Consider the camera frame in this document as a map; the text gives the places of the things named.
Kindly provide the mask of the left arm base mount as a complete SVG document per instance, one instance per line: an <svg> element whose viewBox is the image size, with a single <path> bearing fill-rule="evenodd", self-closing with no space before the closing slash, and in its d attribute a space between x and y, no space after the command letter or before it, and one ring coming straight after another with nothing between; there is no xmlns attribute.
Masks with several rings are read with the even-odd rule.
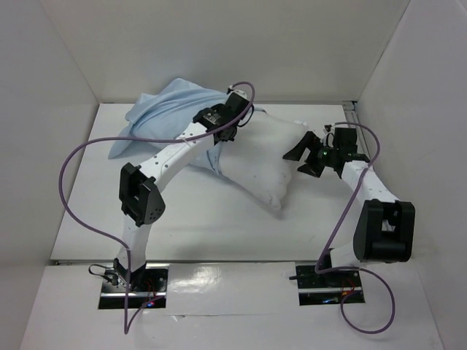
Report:
<svg viewBox="0 0 467 350"><path fill-rule="evenodd" d="M126 283L117 271L110 265L92 264L88 272L102 278L98 309L124 309ZM143 304L145 308L165 308L168 276L168 265L148 263L142 280L129 287L128 308L138 309Z"/></svg>

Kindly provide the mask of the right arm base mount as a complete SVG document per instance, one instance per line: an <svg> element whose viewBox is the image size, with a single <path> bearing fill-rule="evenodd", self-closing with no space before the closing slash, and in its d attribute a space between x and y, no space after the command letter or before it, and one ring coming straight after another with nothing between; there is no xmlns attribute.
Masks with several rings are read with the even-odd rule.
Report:
<svg viewBox="0 0 467 350"><path fill-rule="evenodd" d="M300 306L338 305L343 299L345 303L365 303L358 272L317 274L313 265L298 264L289 279L297 283Z"/></svg>

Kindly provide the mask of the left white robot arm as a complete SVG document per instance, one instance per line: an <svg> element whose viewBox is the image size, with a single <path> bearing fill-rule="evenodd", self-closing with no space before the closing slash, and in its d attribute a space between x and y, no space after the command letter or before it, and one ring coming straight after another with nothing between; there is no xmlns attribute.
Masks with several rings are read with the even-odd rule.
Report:
<svg viewBox="0 0 467 350"><path fill-rule="evenodd" d="M124 213L122 241L114 259L117 280L128 291L140 288L147 264L146 248L153 223L166 209L162 197L167 184L191 161L220 142L233 141L239 121L252 108L238 90L226 102L199 111L177 137L149 160L120 171L119 199Z"/></svg>

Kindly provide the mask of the light blue pillowcase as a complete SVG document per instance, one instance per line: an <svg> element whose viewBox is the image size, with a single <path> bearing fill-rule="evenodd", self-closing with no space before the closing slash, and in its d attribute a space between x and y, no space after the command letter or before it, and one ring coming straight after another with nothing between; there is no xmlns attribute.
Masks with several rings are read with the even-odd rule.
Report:
<svg viewBox="0 0 467 350"><path fill-rule="evenodd" d="M130 146L130 137L175 139L202 109L222 104L227 95L176 78L157 95L143 93L126 113L127 126L112 145L108 158L119 157Z"/></svg>

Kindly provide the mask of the white pillow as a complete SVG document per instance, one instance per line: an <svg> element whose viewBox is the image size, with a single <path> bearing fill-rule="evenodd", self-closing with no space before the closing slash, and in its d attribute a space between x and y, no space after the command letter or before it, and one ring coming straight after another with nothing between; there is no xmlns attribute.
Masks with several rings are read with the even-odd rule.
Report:
<svg viewBox="0 0 467 350"><path fill-rule="evenodd" d="M282 157L305 136L304 122L286 121L263 110L237 130L233 141L223 142L218 169L272 211L282 209L291 180L290 166Z"/></svg>

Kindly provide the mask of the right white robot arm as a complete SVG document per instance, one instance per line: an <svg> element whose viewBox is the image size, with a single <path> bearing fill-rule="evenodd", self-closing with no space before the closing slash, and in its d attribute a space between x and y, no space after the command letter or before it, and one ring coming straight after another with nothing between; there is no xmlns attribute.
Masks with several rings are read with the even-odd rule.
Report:
<svg viewBox="0 0 467 350"><path fill-rule="evenodd" d="M368 263L405 263L412 256L414 204L392 194L373 169L376 159L358 151L359 127L353 122L327 125L323 138L308 131L283 156L284 160L299 161L304 153L308 154L298 171L319 178L330 168L352 191L315 266L327 286L342 280L344 270ZM352 242L333 248L331 244L353 203L359 203L360 216Z"/></svg>

